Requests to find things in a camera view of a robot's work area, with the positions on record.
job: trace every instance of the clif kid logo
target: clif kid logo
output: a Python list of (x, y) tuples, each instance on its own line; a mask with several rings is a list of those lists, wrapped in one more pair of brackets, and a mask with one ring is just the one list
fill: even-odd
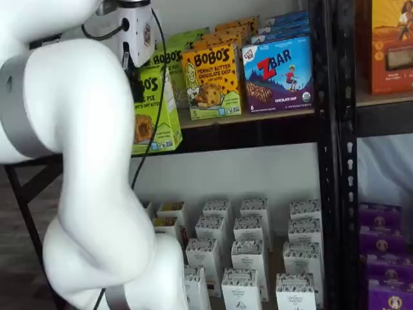
[(263, 79), (270, 79), (277, 75), (276, 68), (292, 60), (290, 50), (278, 53), (276, 57), (268, 57), (257, 64), (257, 68), (263, 71)]

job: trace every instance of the black metal shelf frame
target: black metal shelf frame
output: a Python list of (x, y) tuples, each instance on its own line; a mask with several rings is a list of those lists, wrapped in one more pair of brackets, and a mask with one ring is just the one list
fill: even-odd
[[(336, 310), (344, 308), (341, 270), (343, 261), (340, 252), (342, 214), (339, 203), (340, 154), (337, 147), (339, 140), (336, 123), (336, 71), (333, 33), (329, 26), (333, 21), (334, 8), (331, 0), (309, 0), (308, 3), (312, 27), (316, 113), (294, 118), (186, 129), (183, 131), (183, 144), (173, 154), (317, 142), (325, 243), (325, 309)], [(21, 186), (15, 168), (28, 165), (46, 167), (26, 185)], [(41, 241), (28, 204), (62, 173), (62, 158), (52, 156), (6, 166), (5, 169), (37, 257), (43, 266)], [(54, 292), (53, 296), (57, 309), (63, 309), (64, 301)]]

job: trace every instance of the bobo's logo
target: bobo's logo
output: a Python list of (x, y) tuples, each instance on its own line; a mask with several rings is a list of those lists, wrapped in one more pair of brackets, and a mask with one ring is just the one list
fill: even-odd
[(290, 61), (290, 50), (284, 50), (282, 53), (278, 53), (276, 57), (268, 57), (257, 64), (257, 68), (263, 71), (263, 79), (270, 79), (277, 75), (276, 68), (284, 65)]
[(201, 55), (196, 55), (194, 58), (195, 66), (199, 67), (200, 65), (209, 63), (213, 65), (217, 61), (228, 61), (230, 59), (229, 48), (221, 48), (217, 51), (211, 51), (210, 53), (204, 53)]

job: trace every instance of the cookie image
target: cookie image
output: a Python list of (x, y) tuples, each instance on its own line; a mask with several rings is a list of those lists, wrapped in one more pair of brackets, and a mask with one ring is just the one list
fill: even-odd
[(147, 115), (138, 114), (135, 116), (135, 123), (134, 143), (138, 144), (144, 140), (149, 140), (153, 133), (152, 118)]

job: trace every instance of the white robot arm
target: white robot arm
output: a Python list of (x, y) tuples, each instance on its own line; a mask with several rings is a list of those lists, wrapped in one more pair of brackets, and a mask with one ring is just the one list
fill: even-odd
[[(187, 310), (181, 248), (155, 235), (128, 184), (134, 101), (119, 59), (85, 39), (27, 49), (80, 25), (99, 1), (0, 4), (0, 163), (63, 153), (43, 249), (52, 287), (78, 309), (94, 309), (105, 288), (96, 309)], [(134, 64), (150, 56), (129, 45)]]

